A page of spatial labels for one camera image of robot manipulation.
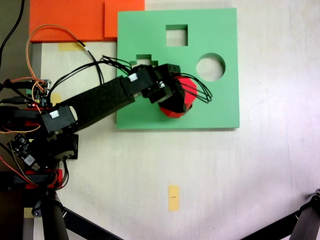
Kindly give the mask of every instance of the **yellow tape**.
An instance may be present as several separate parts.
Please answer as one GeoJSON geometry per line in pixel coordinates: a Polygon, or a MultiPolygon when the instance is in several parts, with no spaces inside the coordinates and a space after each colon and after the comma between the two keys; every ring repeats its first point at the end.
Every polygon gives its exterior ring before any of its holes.
{"type": "Polygon", "coordinates": [[[58,50],[59,52],[84,51],[84,47],[78,42],[59,42],[58,50]]]}
{"type": "Polygon", "coordinates": [[[61,95],[60,95],[60,93],[52,93],[50,101],[51,101],[53,107],[56,104],[61,103],[61,95]]]}
{"type": "Polygon", "coordinates": [[[169,211],[175,212],[179,209],[179,186],[169,185],[168,187],[168,202],[169,202],[169,211]]]}

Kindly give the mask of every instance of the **orange foam sheet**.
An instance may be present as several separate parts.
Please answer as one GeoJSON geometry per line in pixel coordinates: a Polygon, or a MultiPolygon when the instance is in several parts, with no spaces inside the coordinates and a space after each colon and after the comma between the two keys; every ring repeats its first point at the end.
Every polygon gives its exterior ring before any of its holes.
{"type": "Polygon", "coordinates": [[[145,0],[105,0],[104,39],[116,41],[118,37],[118,12],[144,11],[145,0]]]}
{"type": "MultiPolygon", "coordinates": [[[[82,41],[103,41],[105,0],[30,0],[29,34],[43,24],[68,28],[82,41]]],[[[34,34],[33,43],[75,41],[64,30],[44,28],[34,34]]]]}
{"type": "MultiPolygon", "coordinates": [[[[30,0],[29,34],[40,25],[58,24],[84,42],[116,41],[120,11],[143,11],[145,0],[30,0]]],[[[56,27],[34,34],[33,43],[73,42],[56,27]]]]}

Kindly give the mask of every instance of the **robotic arm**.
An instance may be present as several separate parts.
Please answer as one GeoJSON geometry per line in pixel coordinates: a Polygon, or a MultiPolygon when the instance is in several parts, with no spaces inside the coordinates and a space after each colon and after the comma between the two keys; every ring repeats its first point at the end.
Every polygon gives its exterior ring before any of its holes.
{"type": "MultiPolygon", "coordinates": [[[[10,83],[7,84],[5,87],[13,88],[10,83]]],[[[46,81],[43,87],[48,87],[48,84],[46,81]]],[[[199,85],[207,90],[206,97],[208,102],[211,101],[210,91],[203,84],[199,85]]],[[[4,116],[1,117],[0,126],[4,128],[21,130],[41,126],[26,136],[18,134],[12,142],[13,151],[35,171],[53,169],[59,161],[77,159],[78,135],[75,133],[132,104],[139,96],[149,99],[151,104],[158,103],[162,111],[170,111],[178,116],[184,115],[192,107],[192,101],[186,103],[187,97],[193,100],[200,98],[195,83],[180,72],[179,66],[172,64],[137,66],[128,76],[119,76],[54,107],[50,104],[50,93],[41,96],[40,92],[36,92],[35,95],[37,100],[28,104],[29,109],[0,107],[4,116]],[[42,107],[42,114],[37,111],[35,104],[42,107]]]]}

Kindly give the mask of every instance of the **green board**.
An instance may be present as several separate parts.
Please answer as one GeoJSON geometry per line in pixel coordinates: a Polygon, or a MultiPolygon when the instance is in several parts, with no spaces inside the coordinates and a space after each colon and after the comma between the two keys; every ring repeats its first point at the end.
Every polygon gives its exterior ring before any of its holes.
{"type": "Polygon", "coordinates": [[[180,118],[169,118],[158,104],[142,96],[119,110],[119,129],[210,129],[238,128],[238,47],[237,10],[199,9],[165,11],[131,11],[118,13],[117,57],[136,62],[137,57],[151,55],[152,63],[179,65],[182,73],[201,81],[196,66],[206,54],[214,54],[225,63],[224,75],[203,83],[212,92],[212,102],[198,99],[180,118]],[[187,45],[167,46],[166,30],[187,28],[187,45]]]}

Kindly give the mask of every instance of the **white label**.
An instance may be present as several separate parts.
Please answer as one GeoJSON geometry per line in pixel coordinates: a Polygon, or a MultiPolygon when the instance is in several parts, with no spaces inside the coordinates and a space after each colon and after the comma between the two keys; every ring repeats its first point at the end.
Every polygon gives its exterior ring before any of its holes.
{"type": "Polygon", "coordinates": [[[131,74],[130,76],[128,76],[129,77],[129,79],[130,79],[130,82],[133,82],[133,81],[135,81],[135,80],[137,80],[138,79],[138,76],[137,76],[137,74],[136,73],[134,73],[134,74],[131,74]]]}
{"type": "Polygon", "coordinates": [[[30,166],[34,163],[35,159],[33,156],[28,155],[23,161],[30,166]]]}
{"type": "Polygon", "coordinates": [[[50,114],[52,119],[55,119],[55,118],[60,116],[58,110],[52,111],[49,114],[50,114]]]}

